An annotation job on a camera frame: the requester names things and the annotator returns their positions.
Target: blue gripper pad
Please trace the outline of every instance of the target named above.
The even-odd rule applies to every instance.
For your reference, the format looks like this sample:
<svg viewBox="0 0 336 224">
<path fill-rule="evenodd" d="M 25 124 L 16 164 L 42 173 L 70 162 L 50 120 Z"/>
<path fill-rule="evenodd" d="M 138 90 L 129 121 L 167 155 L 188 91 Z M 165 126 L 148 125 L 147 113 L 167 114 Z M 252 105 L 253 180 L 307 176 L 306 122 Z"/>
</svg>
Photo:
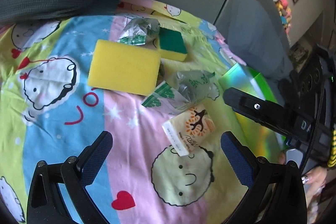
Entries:
<svg viewBox="0 0 336 224">
<path fill-rule="evenodd" d="M 253 168 L 248 163 L 238 146 L 240 142 L 231 132 L 225 132 L 220 139 L 220 146 L 242 185 L 251 188 L 253 185 Z"/>
<path fill-rule="evenodd" d="M 110 132 L 103 131 L 99 137 L 83 153 L 78 161 L 81 166 L 80 182 L 83 187 L 91 185 L 113 146 Z"/>
</svg>

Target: yellow and black striped cable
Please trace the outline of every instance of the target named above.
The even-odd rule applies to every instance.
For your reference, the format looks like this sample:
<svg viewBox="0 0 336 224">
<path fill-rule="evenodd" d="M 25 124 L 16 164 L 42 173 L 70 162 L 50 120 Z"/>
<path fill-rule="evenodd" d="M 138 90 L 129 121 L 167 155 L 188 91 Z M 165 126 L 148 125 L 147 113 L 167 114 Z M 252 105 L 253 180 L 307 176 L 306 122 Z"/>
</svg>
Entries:
<svg viewBox="0 0 336 224">
<path fill-rule="evenodd" d="M 328 160 L 328 167 L 332 168 L 336 165 L 336 129 L 333 130 L 333 138 L 330 147 L 330 156 Z"/>
</svg>

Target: black cable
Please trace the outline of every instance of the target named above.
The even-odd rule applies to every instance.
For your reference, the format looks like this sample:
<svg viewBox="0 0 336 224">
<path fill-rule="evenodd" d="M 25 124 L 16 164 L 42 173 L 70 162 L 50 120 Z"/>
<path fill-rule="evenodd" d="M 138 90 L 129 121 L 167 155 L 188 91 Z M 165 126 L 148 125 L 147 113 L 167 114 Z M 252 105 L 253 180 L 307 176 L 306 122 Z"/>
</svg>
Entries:
<svg viewBox="0 0 336 224">
<path fill-rule="evenodd" d="M 309 144 L 308 144 L 308 147 L 307 147 L 307 151 L 305 152 L 304 154 L 304 157 L 301 161 L 301 164 L 300 164 L 300 174 L 302 174 L 307 162 L 308 162 L 308 159 L 309 159 L 309 156 L 310 156 L 310 153 L 313 149 L 313 146 L 314 146 L 314 143 L 315 143 L 315 137 L 316 137 L 316 133 L 317 133 L 317 128 L 318 128 L 318 125 L 319 125 L 319 122 L 320 122 L 320 116 L 321 116 L 321 110 L 322 110 L 322 102 L 323 102 L 323 96 L 324 96 L 324 85 L 325 85 L 325 81 L 327 81 L 326 79 L 323 80 L 322 82 L 322 89 L 321 89 L 321 94 L 320 94 L 320 101 L 319 101 L 319 108 L 318 108 L 318 111 L 317 111 L 317 117 L 316 117 L 316 122 L 315 122 L 315 125 L 314 125 L 314 130 L 312 132 L 312 134 L 310 135 L 310 140 L 309 140 Z"/>
</svg>

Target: red heart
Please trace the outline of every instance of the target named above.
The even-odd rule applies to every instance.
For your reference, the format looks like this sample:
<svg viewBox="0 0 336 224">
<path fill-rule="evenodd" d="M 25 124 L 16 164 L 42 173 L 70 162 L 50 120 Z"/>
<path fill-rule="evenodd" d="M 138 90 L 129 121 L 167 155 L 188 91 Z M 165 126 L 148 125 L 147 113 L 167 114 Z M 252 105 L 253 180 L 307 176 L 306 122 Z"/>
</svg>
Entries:
<svg viewBox="0 0 336 224">
<path fill-rule="evenodd" d="M 17 69 L 23 69 L 24 67 L 27 67 L 29 63 L 30 63 L 30 60 L 28 57 L 23 58 L 23 60 L 21 61 Z"/>
<path fill-rule="evenodd" d="M 28 78 L 28 73 L 25 73 L 24 75 L 20 76 L 20 79 L 24 80 Z"/>
<path fill-rule="evenodd" d="M 16 48 L 11 49 L 11 52 L 12 52 L 12 57 L 13 57 L 14 59 L 18 58 L 18 56 L 19 56 L 20 53 L 21 53 L 21 51 L 19 51 L 19 50 L 16 49 Z"/>
<path fill-rule="evenodd" d="M 132 195 L 127 191 L 120 191 L 117 193 L 117 199 L 111 203 L 115 210 L 126 210 L 135 206 Z"/>
</svg>

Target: colorful fabric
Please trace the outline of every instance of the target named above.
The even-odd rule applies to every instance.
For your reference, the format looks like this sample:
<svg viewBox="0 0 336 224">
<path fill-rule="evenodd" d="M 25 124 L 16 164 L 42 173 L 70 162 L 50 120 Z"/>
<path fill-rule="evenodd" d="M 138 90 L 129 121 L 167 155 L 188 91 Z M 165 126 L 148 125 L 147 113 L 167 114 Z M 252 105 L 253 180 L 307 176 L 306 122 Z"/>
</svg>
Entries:
<svg viewBox="0 0 336 224">
<path fill-rule="evenodd" d="M 113 148 L 86 189 L 111 224 L 219 224 L 246 192 L 221 150 L 221 134 L 231 130 L 247 144 L 221 96 L 204 101 L 216 132 L 192 155 L 179 157 L 161 128 L 170 115 L 141 106 L 143 96 L 87 85 L 96 41 L 116 41 L 131 18 L 156 18 L 162 27 L 182 33 L 188 57 L 185 62 L 162 60 L 166 75 L 190 69 L 224 75 L 230 67 L 218 54 L 216 31 L 157 1 L 109 1 L 111 15 L 2 29 L 0 193 L 16 220 L 25 222 L 36 163 L 64 162 L 107 130 Z M 82 223 L 69 196 L 63 197 L 73 219 Z"/>
</svg>

